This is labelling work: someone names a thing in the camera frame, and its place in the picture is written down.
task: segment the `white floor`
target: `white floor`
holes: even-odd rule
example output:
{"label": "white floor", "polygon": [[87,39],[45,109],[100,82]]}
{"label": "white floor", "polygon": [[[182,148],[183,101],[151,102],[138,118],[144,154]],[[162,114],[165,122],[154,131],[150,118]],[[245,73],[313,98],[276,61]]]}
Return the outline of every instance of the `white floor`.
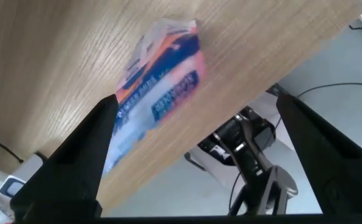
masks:
{"label": "white floor", "polygon": [[[360,22],[353,25],[362,26]],[[343,30],[280,83],[297,95],[314,86],[340,82],[362,82],[362,30]],[[302,100],[362,147],[361,86],[321,89],[306,94]],[[298,196],[288,203],[287,213],[320,213],[295,152],[276,142],[264,153],[272,163],[286,169],[299,188]],[[209,174],[180,159],[110,216],[225,215],[229,197],[230,191]]]}

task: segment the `blue label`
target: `blue label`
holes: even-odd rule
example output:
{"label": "blue label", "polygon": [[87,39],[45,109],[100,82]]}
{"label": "blue label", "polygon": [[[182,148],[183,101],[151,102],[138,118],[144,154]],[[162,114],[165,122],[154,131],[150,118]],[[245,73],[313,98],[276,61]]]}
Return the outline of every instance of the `blue label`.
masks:
{"label": "blue label", "polygon": [[170,110],[177,106],[177,100],[183,100],[199,82],[198,73],[190,72],[181,82],[176,84],[173,89],[165,93],[159,100],[152,105],[152,114],[155,121],[160,121]]}

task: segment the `blue and pink package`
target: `blue and pink package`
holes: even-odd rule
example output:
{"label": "blue and pink package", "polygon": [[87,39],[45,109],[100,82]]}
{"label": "blue and pink package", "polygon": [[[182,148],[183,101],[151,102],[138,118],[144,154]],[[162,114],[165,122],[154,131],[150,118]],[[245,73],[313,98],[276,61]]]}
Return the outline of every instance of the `blue and pink package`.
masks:
{"label": "blue and pink package", "polygon": [[205,76],[195,21],[161,19],[139,41],[119,82],[103,175],[185,101]]}

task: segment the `wooden board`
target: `wooden board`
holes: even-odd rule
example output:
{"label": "wooden board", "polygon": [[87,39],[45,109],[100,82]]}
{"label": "wooden board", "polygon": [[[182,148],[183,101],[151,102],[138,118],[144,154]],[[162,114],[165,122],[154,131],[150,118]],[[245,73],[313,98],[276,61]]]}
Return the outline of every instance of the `wooden board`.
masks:
{"label": "wooden board", "polygon": [[[111,208],[359,15],[354,0],[0,1],[0,141],[50,155],[104,96],[160,17],[197,19],[208,75],[101,182]],[[0,149],[0,169],[16,161]]]}

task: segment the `desk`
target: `desk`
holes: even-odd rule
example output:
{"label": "desk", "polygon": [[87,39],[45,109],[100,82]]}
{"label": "desk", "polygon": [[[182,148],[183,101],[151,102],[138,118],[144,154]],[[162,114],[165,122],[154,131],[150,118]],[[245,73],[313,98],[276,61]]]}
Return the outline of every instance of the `desk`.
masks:
{"label": "desk", "polygon": [[[114,93],[141,35],[160,17],[197,19],[207,79],[101,182],[111,208],[358,18],[354,0],[0,0],[0,141],[50,155]],[[0,169],[17,166],[0,150]]]}

